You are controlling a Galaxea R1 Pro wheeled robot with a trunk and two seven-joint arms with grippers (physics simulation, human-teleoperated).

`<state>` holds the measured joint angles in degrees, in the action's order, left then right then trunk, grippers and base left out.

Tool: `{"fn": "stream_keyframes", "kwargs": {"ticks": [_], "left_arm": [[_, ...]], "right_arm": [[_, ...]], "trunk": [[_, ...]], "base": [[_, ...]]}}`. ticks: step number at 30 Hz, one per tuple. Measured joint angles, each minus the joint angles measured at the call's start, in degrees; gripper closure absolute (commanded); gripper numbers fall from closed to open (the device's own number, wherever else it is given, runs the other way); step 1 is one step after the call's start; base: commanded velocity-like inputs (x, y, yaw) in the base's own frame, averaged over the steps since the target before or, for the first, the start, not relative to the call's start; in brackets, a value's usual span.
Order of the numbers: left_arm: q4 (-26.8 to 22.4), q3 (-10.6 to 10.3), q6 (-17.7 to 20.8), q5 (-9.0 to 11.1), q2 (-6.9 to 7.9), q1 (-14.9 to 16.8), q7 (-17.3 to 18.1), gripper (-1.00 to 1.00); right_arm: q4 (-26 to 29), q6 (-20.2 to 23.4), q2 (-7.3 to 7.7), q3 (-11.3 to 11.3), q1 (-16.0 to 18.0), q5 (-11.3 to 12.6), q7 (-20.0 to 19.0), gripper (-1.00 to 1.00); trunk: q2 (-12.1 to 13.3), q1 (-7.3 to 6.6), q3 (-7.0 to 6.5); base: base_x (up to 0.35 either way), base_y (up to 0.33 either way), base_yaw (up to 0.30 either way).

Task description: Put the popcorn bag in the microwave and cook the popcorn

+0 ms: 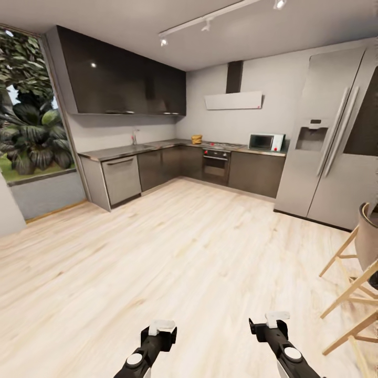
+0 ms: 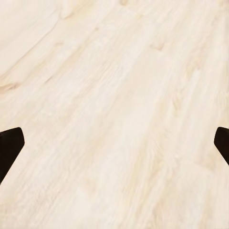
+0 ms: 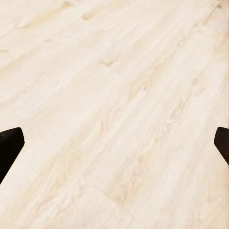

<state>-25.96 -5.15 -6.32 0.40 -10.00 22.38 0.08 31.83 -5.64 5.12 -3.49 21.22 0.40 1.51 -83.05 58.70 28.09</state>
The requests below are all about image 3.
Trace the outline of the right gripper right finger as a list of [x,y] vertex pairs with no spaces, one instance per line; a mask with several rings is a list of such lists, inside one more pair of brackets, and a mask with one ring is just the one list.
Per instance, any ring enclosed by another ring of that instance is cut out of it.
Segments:
[[218,151],[222,154],[227,164],[229,165],[229,129],[224,127],[218,127],[214,144]]

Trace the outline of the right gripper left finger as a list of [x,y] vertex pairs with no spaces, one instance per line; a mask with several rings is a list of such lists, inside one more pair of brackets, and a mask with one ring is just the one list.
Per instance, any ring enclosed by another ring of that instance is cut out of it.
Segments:
[[21,127],[0,132],[0,184],[25,145]]

